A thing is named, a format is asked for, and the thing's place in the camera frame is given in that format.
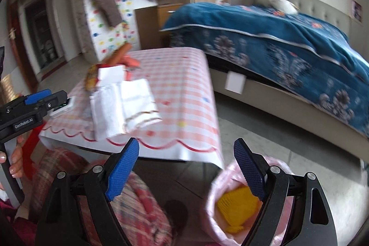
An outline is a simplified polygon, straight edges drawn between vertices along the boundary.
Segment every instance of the pink checkered tablecloth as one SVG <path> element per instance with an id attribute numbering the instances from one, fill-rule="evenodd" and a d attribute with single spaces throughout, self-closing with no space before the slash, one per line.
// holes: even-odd
<path id="1" fill-rule="evenodd" d="M 91 118 L 84 112 L 89 93 L 82 80 L 69 94 L 74 110 L 50 119 L 40 133 L 52 147 L 58 142 L 117 153 L 135 137 L 140 157 L 213 163 L 224 167 L 213 87 L 206 57 L 195 48 L 160 48 L 131 52 L 141 62 L 132 79 L 146 78 L 163 121 L 130 134 L 97 142 Z"/>

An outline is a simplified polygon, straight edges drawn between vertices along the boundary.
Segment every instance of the red plaid cushion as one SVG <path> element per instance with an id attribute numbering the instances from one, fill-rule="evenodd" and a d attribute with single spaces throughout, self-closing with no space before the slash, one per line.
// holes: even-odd
<path id="1" fill-rule="evenodd" d="M 38 219 L 47 192 L 56 174 L 84 173 L 93 165 L 73 152 L 57 148 L 47 151 L 34 177 L 34 191 L 30 205 L 30 216 Z M 91 219 L 85 196 L 80 197 L 81 212 L 92 245 L 101 245 Z M 172 244 L 172 229 L 168 219 L 147 185 L 131 172 L 120 196 L 111 202 L 112 209 L 133 246 L 169 246 Z"/>

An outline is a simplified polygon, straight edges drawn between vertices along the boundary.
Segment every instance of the gold decoration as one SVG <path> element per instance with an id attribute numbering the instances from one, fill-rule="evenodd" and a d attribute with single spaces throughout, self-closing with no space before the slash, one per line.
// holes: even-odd
<path id="1" fill-rule="evenodd" d="M 10 77 L 10 74 L 4 76 L 3 79 L 0 81 L 0 92 L 3 104 L 6 104 L 18 98 L 17 94 L 14 91 L 12 78 Z"/>

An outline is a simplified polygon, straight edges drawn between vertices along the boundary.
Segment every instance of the white label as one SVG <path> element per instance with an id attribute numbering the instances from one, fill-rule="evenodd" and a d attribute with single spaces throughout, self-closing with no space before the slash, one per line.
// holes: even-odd
<path id="1" fill-rule="evenodd" d="M 118 65 L 114 67 L 100 68 L 98 70 L 97 87 L 109 86 L 111 84 L 117 84 L 124 81 L 125 77 L 125 67 L 123 65 Z"/>
<path id="2" fill-rule="evenodd" d="M 245 86 L 245 81 L 245 75 L 229 71 L 226 80 L 226 90 L 242 94 Z"/>

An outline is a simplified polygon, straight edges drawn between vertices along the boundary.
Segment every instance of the floor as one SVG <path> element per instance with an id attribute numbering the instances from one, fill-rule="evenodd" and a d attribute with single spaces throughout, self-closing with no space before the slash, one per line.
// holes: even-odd
<path id="1" fill-rule="evenodd" d="M 36 74 L 38 81 L 47 78 L 49 74 L 52 74 L 54 70 L 60 68 L 64 64 L 66 64 L 66 60 L 64 57 L 57 58 L 54 62 L 50 63 L 45 68 L 43 68 L 38 74 Z"/>
<path id="2" fill-rule="evenodd" d="M 78 57 L 46 78 L 40 89 L 67 92 L 86 74 L 89 64 Z M 339 246 L 346 246 L 369 214 L 367 174 L 360 160 L 340 148 L 272 115 L 216 94 L 221 142 L 226 165 L 233 159 L 233 142 L 242 137 L 252 151 L 285 161 L 298 175 L 314 172 L 330 205 Z M 134 171 L 147 183 L 159 204 L 183 201 L 189 221 L 177 245 L 203 246 L 211 238 L 201 230 L 200 208 L 219 169 L 196 162 L 138 160 Z"/>

